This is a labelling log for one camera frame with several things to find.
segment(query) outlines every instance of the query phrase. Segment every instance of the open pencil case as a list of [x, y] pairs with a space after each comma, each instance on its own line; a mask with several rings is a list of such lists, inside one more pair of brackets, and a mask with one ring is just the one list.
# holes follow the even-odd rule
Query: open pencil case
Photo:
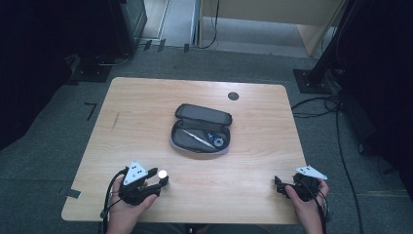
[[181, 104], [175, 111], [179, 120], [172, 127], [170, 144], [195, 153], [225, 154], [231, 134], [229, 113], [193, 104]]

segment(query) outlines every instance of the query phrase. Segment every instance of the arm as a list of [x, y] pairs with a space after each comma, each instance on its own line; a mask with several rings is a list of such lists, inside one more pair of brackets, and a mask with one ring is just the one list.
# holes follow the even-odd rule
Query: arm
[[[322, 179], [319, 180], [319, 185], [319, 191], [324, 196], [327, 196], [328, 185]], [[285, 188], [285, 190], [289, 198], [291, 199], [292, 203], [294, 204], [295, 212], [297, 213], [298, 220], [304, 228], [304, 232], [306, 234], [321, 234], [322, 226], [316, 202], [314, 200], [303, 202], [298, 197], [295, 190], [289, 185]], [[317, 200], [322, 206], [323, 202], [320, 194], [317, 196]]]
[[[121, 178], [116, 179], [112, 188], [111, 204], [119, 201], [117, 191], [121, 186]], [[133, 231], [139, 217], [155, 202], [157, 195], [147, 197], [138, 206], [132, 206], [124, 201], [119, 201], [109, 211], [109, 224], [107, 234], [129, 234]]]

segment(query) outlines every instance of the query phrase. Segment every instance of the floor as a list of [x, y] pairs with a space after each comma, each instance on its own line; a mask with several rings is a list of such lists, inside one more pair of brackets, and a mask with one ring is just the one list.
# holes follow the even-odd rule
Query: floor
[[[157, 45], [165, 39], [166, 46], [190, 44], [195, 47], [191, 43], [194, 5], [194, 0], [146, 0], [148, 22], [142, 42], [152, 40]], [[203, 46], [213, 40], [214, 24], [215, 19], [204, 18]], [[333, 30], [328, 31], [322, 45], [309, 57], [295, 24], [218, 18], [216, 40], [207, 49], [318, 59], [331, 40]]]

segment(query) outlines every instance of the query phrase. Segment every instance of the pen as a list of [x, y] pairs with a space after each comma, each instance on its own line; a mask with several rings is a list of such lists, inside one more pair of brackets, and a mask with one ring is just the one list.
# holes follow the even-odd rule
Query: pen
[[185, 134], [189, 135], [190, 137], [193, 137], [195, 140], [199, 141], [200, 143], [202, 143], [202, 144], [204, 144], [204, 145], [206, 145], [206, 146], [208, 146], [208, 147], [215, 148], [212, 144], [210, 144], [210, 143], [206, 142], [205, 140], [203, 140], [203, 139], [201, 139], [201, 138], [199, 138], [199, 137], [197, 137], [197, 136], [189, 133], [189, 132], [186, 131], [186, 130], [182, 130], [182, 132], [184, 132]]

